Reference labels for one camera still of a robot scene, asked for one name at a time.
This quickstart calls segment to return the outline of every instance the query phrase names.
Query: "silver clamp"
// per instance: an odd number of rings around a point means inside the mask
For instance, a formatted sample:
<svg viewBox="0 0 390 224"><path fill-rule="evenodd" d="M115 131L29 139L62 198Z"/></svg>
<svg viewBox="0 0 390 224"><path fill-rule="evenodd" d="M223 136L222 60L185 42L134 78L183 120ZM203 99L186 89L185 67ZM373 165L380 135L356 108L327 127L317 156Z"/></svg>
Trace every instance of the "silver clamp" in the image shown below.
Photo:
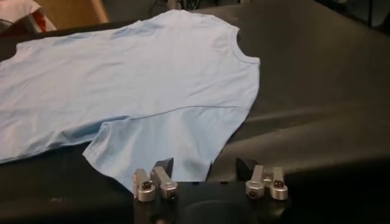
<svg viewBox="0 0 390 224"><path fill-rule="evenodd" d="M160 188L161 196L167 200L173 200L177 196L177 183L172 181L161 166L154 167L151 171L151 179Z"/></svg>
<svg viewBox="0 0 390 224"><path fill-rule="evenodd" d="M271 197L275 200L287 200L288 188L285 185L281 167L273 167L272 173L264 176L264 167L256 165L252 178L245 183L245 191L250 199L264 196L264 188L269 188Z"/></svg>
<svg viewBox="0 0 390 224"><path fill-rule="evenodd" d="M245 192L250 199L260 199L264 196L263 166L255 166L252 178L245 183Z"/></svg>
<svg viewBox="0 0 390 224"><path fill-rule="evenodd" d="M153 201L156 187L147 177L144 169L137 169L133 175L134 198L142 202Z"/></svg>
<svg viewBox="0 0 390 224"><path fill-rule="evenodd" d="M271 197L275 200L287 200L288 188L283 177L283 170L281 167L274 167L274 180L269 187Z"/></svg>

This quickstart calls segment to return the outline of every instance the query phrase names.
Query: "screw head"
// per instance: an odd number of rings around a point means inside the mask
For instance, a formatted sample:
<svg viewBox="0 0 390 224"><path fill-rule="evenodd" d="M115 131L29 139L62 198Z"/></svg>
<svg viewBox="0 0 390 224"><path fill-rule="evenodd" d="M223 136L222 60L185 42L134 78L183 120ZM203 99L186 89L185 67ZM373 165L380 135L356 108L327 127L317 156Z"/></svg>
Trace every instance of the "screw head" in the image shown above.
<svg viewBox="0 0 390 224"><path fill-rule="evenodd" d="M152 188L153 181L145 181L141 184L142 190L149 190Z"/></svg>
<svg viewBox="0 0 390 224"><path fill-rule="evenodd" d="M281 181L281 180L275 180L275 181L274 181L274 187L282 188L282 187L284 187L284 186L285 186L285 184L284 184L283 181Z"/></svg>
<svg viewBox="0 0 390 224"><path fill-rule="evenodd" d="M255 191L250 191L249 194L248 194L249 198L250 199L255 199L257 198L257 194Z"/></svg>
<svg viewBox="0 0 390 224"><path fill-rule="evenodd" d="M175 199L175 198L176 198L176 193L173 192L173 191L168 191L168 193L167 193L167 199L168 199L168 200L173 200L173 199Z"/></svg>

